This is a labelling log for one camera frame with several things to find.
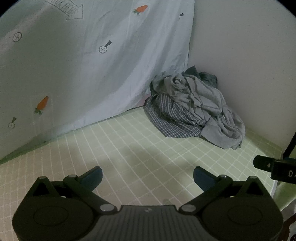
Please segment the arrow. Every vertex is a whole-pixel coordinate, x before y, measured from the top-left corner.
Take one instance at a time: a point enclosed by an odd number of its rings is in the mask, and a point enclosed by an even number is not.
[[[52,4],[53,6],[61,10],[64,14],[66,14],[68,16],[66,20],[83,18],[83,5],[78,7],[71,0],[45,0],[45,1]]]

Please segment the black device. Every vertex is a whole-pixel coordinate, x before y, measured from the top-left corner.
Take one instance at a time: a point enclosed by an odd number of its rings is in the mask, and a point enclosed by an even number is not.
[[[270,172],[270,178],[273,180],[296,184],[296,159],[286,157],[281,160],[256,156],[253,165],[255,168]]]
[[[194,181],[204,191],[182,205],[120,210],[92,192],[102,181],[95,167],[82,176],[50,182],[39,177],[12,225],[20,241],[276,241],[283,217],[256,176],[218,177],[201,167]]]

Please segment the carrot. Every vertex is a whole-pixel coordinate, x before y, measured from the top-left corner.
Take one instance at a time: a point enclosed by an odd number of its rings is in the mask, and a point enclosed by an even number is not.
[[[148,5],[143,5],[143,6],[137,7],[136,9],[133,10],[133,13],[136,13],[139,16],[140,15],[139,13],[144,12],[147,7],[148,7]]]
[[[48,101],[48,96],[45,96],[44,99],[39,102],[39,104],[37,105],[37,108],[35,108],[34,113],[35,114],[39,113],[39,115],[41,115],[42,114],[41,110],[43,110],[46,107],[47,101]]]

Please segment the wall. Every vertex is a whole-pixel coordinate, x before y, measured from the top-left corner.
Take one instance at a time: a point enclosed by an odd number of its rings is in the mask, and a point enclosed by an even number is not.
[[[286,148],[296,131],[296,18],[276,0],[196,0],[189,65],[218,77],[246,126]]]

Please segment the tiled floor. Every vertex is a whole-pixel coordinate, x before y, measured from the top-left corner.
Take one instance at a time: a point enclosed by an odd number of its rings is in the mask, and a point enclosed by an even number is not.
[[[117,207],[121,204],[181,204],[202,193],[193,169],[202,166],[235,180],[257,175],[271,191],[268,173],[252,165],[255,155],[280,157],[281,148],[247,130],[241,149],[223,150],[200,138],[166,138],[143,108],[62,135],[49,144],[0,165],[0,240],[17,241],[11,219],[39,176],[62,180],[94,166],[104,172],[94,191]]]

